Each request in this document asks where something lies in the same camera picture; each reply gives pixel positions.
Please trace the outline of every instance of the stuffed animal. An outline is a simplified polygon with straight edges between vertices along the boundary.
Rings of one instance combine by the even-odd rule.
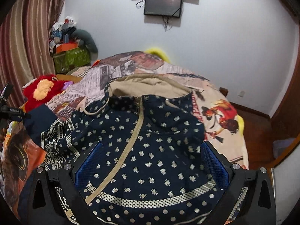
[[[23,94],[28,99],[25,104],[25,111],[29,112],[47,103],[53,96],[60,94],[65,82],[67,81],[58,80],[54,74],[38,77],[23,90]]]

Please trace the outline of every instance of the beige zipper trim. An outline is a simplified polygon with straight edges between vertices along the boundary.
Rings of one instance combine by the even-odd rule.
[[[136,123],[136,126],[133,130],[130,140],[129,140],[128,144],[125,146],[125,149],[123,150],[123,152],[119,158],[119,161],[114,166],[114,168],[110,171],[110,173],[106,176],[106,178],[102,181],[102,183],[98,186],[98,188],[85,199],[85,202],[87,204],[89,204],[93,199],[95,199],[97,197],[97,195],[99,195],[102,192],[102,190],[108,185],[108,183],[117,174],[117,172],[120,170],[121,166],[123,165],[125,159],[127,158],[129,152],[131,151],[131,148],[133,147],[135,141],[137,140],[137,137],[140,133],[140,130],[142,128],[143,121],[144,121],[143,99],[142,99],[142,97],[138,97],[138,99],[139,99],[139,102],[138,102],[139,119]],[[66,211],[66,215],[68,218],[73,216],[71,209]]]

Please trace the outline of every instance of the purple cloth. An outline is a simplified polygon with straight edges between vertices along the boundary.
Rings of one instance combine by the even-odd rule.
[[[73,81],[68,81],[64,83],[63,90],[66,90],[70,85],[74,84]]]

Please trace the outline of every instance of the brown curtain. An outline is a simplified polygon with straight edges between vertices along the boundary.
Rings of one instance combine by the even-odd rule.
[[[55,73],[49,54],[49,32],[64,0],[17,0],[0,26],[0,89],[12,83],[9,105],[24,103],[22,86]]]

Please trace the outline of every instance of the electrical outlet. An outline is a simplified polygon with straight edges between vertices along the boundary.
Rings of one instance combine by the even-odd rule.
[[[245,95],[245,92],[244,91],[241,91],[240,93],[239,93],[239,97],[244,97],[244,95]]]

